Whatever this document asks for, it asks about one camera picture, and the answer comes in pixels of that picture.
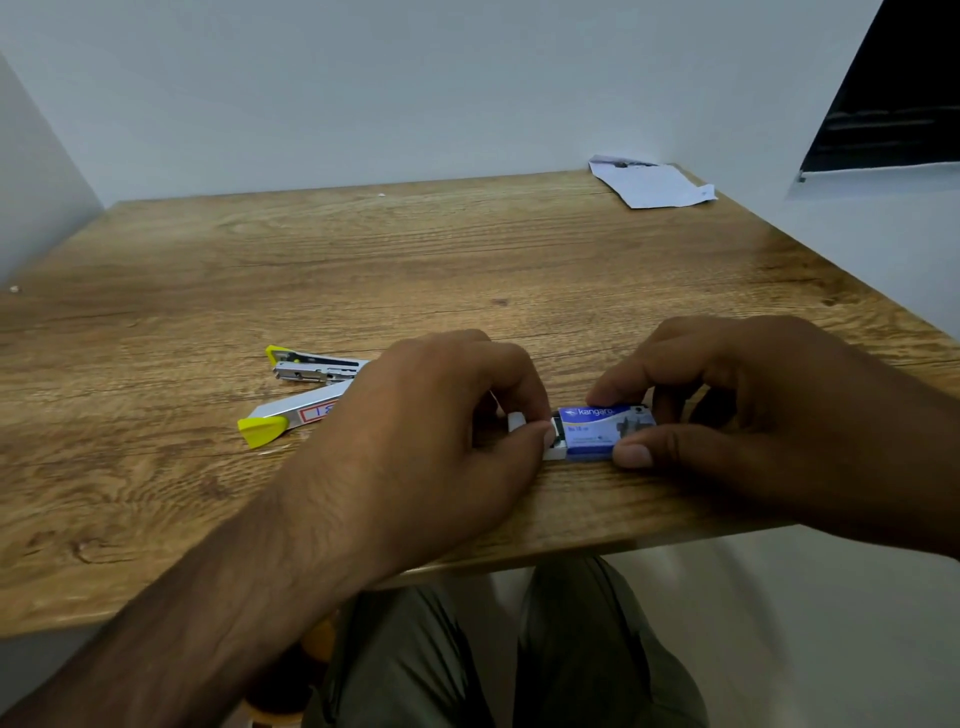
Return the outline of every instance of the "finger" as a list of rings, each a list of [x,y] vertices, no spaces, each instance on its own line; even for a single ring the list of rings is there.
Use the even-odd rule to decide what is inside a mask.
[[[477,402],[476,407],[473,409],[473,414],[479,417],[493,418],[496,417],[499,406],[496,397],[488,391],[480,398],[480,401]]]
[[[730,324],[736,319],[727,319],[721,316],[674,316],[665,319],[643,344],[655,344],[659,341],[676,339],[678,336],[688,336],[707,328],[717,328]]]
[[[517,344],[467,344],[470,395],[493,392],[504,412],[522,412],[527,422],[550,419],[550,401],[530,354]]]
[[[662,325],[663,336],[667,338],[656,340],[660,335],[654,332],[650,340],[608,369],[587,392],[587,404],[609,407],[626,401],[637,402],[657,384],[693,384],[711,360],[728,351],[729,329],[738,323],[736,319],[710,316],[669,319],[668,322]]]
[[[543,452],[553,445],[553,425],[532,422],[515,429],[489,451],[475,450],[467,459],[461,498],[462,518],[475,523],[475,533],[503,521],[530,487]]]
[[[631,470],[678,468],[737,487],[752,480],[750,442],[703,425],[658,425],[620,440],[613,462]]]
[[[700,389],[701,381],[685,384],[682,387],[668,387],[662,384],[654,388],[653,401],[650,410],[658,425],[672,425],[678,423],[684,413],[686,401]]]
[[[421,341],[470,342],[490,341],[490,336],[479,328],[461,328],[453,331],[425,333],[423,336],[420,336],[419,339]]]
[[[609,407],[642,401],[657,384],[690,386],[704,378],[705,368],[720,351],[717,338],[703,332],[641,346],[596,380],[587,404]]]

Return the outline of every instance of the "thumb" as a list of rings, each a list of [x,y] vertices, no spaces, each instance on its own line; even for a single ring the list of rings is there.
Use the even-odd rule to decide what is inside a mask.
[[[736,480],[743,470],[742,443],[703,425],[658,425],[613,446],[621,468],[681,468],[717,480]]]
[[[492,450],[471,453],[468,507],[477,514],[490,513],[496,522],[506,518],[537,477],[543,451],[553,445],[555,434],[552,423],[531,422],[515,429]]]

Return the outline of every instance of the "hand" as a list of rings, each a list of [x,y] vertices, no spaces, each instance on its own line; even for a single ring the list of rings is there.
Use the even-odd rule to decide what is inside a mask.
[[[651,387],[659,426],[621,440],[618,465],[679,468],[827,531],[960,555],[960,401],[791,317],[670,319],[587,402]]]
[[[529,424],[482,451],[471,423],[489,392]],[[431,334],[364,367],[275,487],[297,528],[358,557],[375,581],[503,521],[553,440],[526,351],[483,331]]]

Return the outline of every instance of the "yellow stapler end cap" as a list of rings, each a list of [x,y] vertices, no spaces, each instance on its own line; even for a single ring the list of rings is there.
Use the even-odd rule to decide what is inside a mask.
[[[291,352],[291,351],[292,349],[287,349],[286,347],[275,347],[273,344],[271,344],[266,349],[267,358],[270,359],[270,363],[272,366],[276,366],[276,355],[274,354],[274,352]]]
[[[260,448],[272,443],[283,434],[287,428],[287,418],[276,415],[274,417],[245,417],[237,421],[237,429],[247,441],[250,449]]]

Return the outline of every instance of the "wrist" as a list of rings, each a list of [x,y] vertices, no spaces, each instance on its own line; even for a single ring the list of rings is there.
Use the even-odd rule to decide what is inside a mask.
[[[370,544],[331,494],[348,484],[323,467],[283,468],[250,506],[256,527],[270,528],[284,554],[278,582],[319,617],[382,578]]]

